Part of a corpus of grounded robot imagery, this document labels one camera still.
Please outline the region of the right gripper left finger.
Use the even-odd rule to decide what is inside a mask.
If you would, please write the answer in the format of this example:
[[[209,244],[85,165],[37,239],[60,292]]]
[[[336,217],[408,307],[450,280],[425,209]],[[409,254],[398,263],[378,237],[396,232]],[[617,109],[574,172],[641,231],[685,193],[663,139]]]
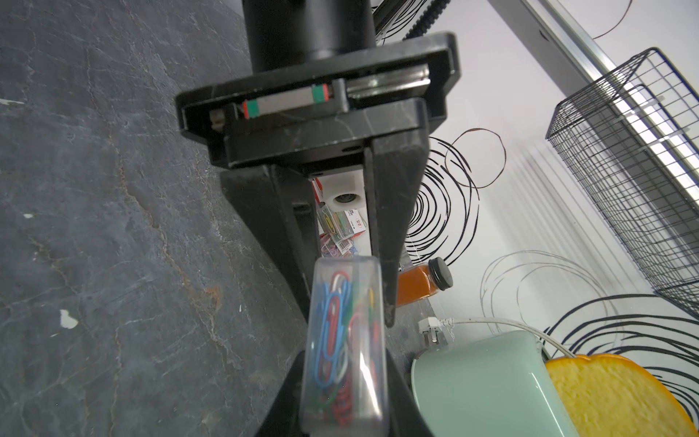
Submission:
[[[306,436],[300,423],[305,358],[305,351],[300,351],[294,359],[255,437]]]

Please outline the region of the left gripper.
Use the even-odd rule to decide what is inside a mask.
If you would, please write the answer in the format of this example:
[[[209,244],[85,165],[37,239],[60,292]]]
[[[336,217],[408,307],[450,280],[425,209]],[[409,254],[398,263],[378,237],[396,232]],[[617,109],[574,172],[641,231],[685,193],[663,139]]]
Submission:
[[[460,75],[455,34],[438,33],[176,96],[180,133],[205,145],[212,165],[230,169],[220,173],[223,195],[305,319],[320,256],[315,197],[305,176],[282,166],[342,167],[371,141],[363,152],[371,252],[382,269],[384,323],[392,327],[429,132],[446,119],[446,96]]]

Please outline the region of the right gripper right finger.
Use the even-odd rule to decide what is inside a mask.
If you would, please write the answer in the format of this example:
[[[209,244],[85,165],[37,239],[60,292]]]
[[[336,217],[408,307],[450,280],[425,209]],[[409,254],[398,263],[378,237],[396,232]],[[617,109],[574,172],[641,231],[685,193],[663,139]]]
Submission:
[[[433,436],[394,360],[387,360],[389,436]]]

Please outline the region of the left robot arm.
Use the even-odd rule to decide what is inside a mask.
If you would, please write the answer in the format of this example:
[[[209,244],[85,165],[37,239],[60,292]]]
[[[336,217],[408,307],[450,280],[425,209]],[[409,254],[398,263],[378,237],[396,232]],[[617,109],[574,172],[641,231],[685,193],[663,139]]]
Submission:
[[[367,1],[246,1],[242,9],[252,75],[180,93],[179,130],[208,148],[225,198],[303,314],[320,256],[311,180],[360,170],[393,326],[430,135],[460,77],[456,37],[416,30],[379,46]]]

